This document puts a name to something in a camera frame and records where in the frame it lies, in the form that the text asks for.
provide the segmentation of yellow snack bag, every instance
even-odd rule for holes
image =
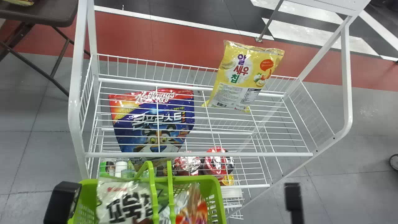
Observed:
[[[210,99],[206,102],[207,106],[247,110],[278,66],[285,51],[227,40],[224,40],[224,46],[224,57]]]

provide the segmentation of red packaged item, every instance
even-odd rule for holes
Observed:
[[[207,152],[225,152],[225,149],[217,146],[210,148]],[[225,156],[206,156],[203,159],[203,172],[206,175],[213,175],[219,180],[223,179],[228,174],[226,164]]]
[[[174,159],[174,170],[177,171],[177,175],[197,176],[200,166],[201,160],[197,156],[181,156]]]

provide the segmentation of food package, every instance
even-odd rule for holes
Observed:
[[[197,156],[181,156],[174,159],[174,170],[177,172],[177,175],[181,176],[199,175],[201,165],[201,159]]]
[[[220,180],[220,185],[221,186],[232,186],[234,185],[234,176],[233,175],[225,175],[221,180]]]
[[[285,52],[227,40],[224,46],[224,57],[206,104],[208,107],[248,110]]]
[[[146,224],[152,221],[153,211],[149,183],[126,182],[119,178],[100,177],[97,186],[97,200],[96,214],[99,224]],[[165,207],[161,205],[160,201],[158,203],[159,208]]]
[[[176,224],[207,224],[207,205],[200,193],[198,183],[174,195]],[[159,213],[159,223],[170,224],[170,208]]]
[[[100,177],[114,177],[116,169],[116,160],[111,158],[101,158],[99,162]]]
[[[109,105],[122,152],[178,152],[195,123],[191,90],[160,88],[158,93],[113,94]],[[131,158],[136,171],[146,160],[158,167],[170,158]]]
[[[210,148],[207,152],[226,152],[220,146]],[[225,156],[206,156],[202,159],[203,173],[205,175],[213,175],[221,180],[225,175],[232,173],[235,168],[234,160],[232,157]]]

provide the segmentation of shopping cart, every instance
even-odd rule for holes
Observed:
[[[232,184],[221,187],[226,216],[243,219],[243,208],[343,138],[353,119],[348,28],[369,0],[294,2],[347,17],[298,77],[272,75],[246,113],[202,106],[209,99],[217,69],[97,53],[94,1],[80,0],[68,122],[82,178],[99,176],[101,158],[205,157],[209,148],[222,147],[228,152],[213,156],[232,157],[235,163],[228,176]],[[92,56],[87,71],[82,71],[86,22]],[[339,37],[344,126],[336,132],[302,81]],[[193,90],[195,124],[185,143],[179,152],[120,152],[108,96],[141,91],[153,91],[157,96],[159,88]],[[84,130],[91,131],[88,146],[83,141]]]

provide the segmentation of snack bag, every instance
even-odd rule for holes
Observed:
[[[207,204],[198,183],[174,195],[174,213],[176,224],[207,224]],[[159,223],[171,224],[169,207],[159,213]]]
[[[158,213],[168,207],[167,186],[157,183]],[[97,186],[98,224],[148,224],[152,222],[149,183],[100,177]]]
[[[160,88],[157,98],[155,90],[108,97],[122,152],[178,152],[195,123],[191,90]],[[138,171],[146,160],[158,167],[170,159],[134,157],[130,160]]]
[[[285,51],[227,40],[224,45],[224,57],[207,106],[247,110],[278,67]]]

